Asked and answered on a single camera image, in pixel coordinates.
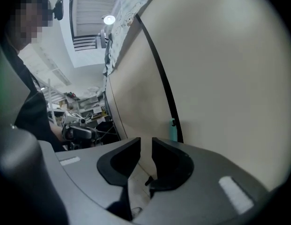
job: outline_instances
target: black strap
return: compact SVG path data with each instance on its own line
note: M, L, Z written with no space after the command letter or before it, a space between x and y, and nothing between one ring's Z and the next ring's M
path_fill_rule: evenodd
M149 47L151 49L151 52L153 53L154 59L156 61L157 68L159 70L160 77L161 77L161 80L162 80L162 84L163 84L163 87L164 87L164 90L165 90L165 94L166 94L166 97L167 97L170 113L172 115L172 118L174 118L175 124L177 126L178 142L184 143L181 124L179 122L178 111L177 111L177 108L175 106L174 98L173 98L173 95L172 95L172 90L170 88L170 84L168 82L168 79L167 79L163 64L161 62L160 56L159 56L158 51L157 51L157 49L156 49L156 47L154 45L153 40L151 39L151 37L149 35L149 32L147 31L146 27L144 26L143 22L141 21L141 18L139 17L138 14L136 14L135 17L136 17L136 19L138 20L138 22L140 23L140 25L142 27L142 30L143 30L143 32L145 34L145 37L146 37L146 39L147 39L147 41L149 43Z

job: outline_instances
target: black shirt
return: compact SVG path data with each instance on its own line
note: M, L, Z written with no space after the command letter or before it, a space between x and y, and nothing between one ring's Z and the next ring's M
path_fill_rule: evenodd
M23 83L29 88L30 94L20 109L15 121L18 128L32 133L38 140L47 141L55 152L65 151L62 144L52 132L47 117L46 100L41 92L39 82L18 57L17 52L4 38L1 42L2 49L14 71Z

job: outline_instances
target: ceiling light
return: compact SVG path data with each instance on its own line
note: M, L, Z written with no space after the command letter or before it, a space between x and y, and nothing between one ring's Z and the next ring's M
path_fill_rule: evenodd
M115 17L112 16L112 15L108 15L104 18L104 23L105 24L108 24L108 25L111 25L115 22Z

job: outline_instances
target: person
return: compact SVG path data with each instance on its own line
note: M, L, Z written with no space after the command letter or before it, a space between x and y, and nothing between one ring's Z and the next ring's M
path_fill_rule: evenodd
M19 0L6 25L1 47L14 71L29 88L30 93L15 121L18 128L32 133L38 140L49 142L54 151L65 151L62 128L52 124L47 117L47 101L35 76L18 57L42 27L50 26L52 9L49 0Z

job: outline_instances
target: headphones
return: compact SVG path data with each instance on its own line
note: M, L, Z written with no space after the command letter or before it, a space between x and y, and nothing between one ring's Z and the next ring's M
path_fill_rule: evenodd
M63 0L57 0L54 9L52 10L56 19L59 21L62 20L64 9L63 9Z

